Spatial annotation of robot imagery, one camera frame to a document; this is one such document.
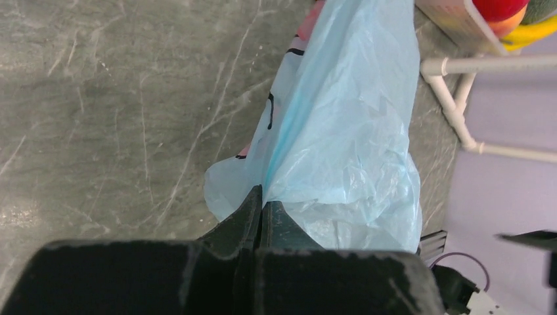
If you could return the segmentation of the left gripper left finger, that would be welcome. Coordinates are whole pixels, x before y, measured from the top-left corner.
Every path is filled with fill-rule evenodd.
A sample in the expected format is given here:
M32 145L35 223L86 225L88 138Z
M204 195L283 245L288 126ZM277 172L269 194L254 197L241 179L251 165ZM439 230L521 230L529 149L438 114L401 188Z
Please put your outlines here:
M187 240L60 240L28 261L3 314L250 314L262 189Z

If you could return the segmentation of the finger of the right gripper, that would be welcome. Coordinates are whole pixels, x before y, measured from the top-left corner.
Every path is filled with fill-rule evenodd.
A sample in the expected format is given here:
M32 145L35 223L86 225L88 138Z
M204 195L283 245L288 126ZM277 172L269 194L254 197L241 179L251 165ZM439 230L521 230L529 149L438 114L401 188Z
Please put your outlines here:
M556 252L556 232L550 230L538 230L516 235L497 234L497 237L507 242L552 253Z

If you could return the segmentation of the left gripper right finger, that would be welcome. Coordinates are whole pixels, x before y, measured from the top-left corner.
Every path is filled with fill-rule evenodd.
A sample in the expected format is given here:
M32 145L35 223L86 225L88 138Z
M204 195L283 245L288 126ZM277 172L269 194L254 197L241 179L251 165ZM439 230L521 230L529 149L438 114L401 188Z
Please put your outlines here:
M406 251L320 248L281 203L265 205L255 253L256 314L443 314L422 259Z

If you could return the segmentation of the light blue plastic bag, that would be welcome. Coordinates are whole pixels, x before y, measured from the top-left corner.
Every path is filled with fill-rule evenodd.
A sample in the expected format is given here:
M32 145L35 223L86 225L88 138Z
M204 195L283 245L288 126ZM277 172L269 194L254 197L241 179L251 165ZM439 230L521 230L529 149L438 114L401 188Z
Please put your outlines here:
M259 185L327 249L414 253L422 210L409 125L419 67L412 1L317 1L251 142L206 171L208 209L223 221Z

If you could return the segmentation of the red apple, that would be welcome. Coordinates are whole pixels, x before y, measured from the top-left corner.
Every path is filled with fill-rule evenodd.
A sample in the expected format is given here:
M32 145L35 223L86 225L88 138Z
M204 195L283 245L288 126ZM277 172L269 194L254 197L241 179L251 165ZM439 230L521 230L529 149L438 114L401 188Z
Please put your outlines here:
M472 0L486 22L507 20L525 8L529 0Z

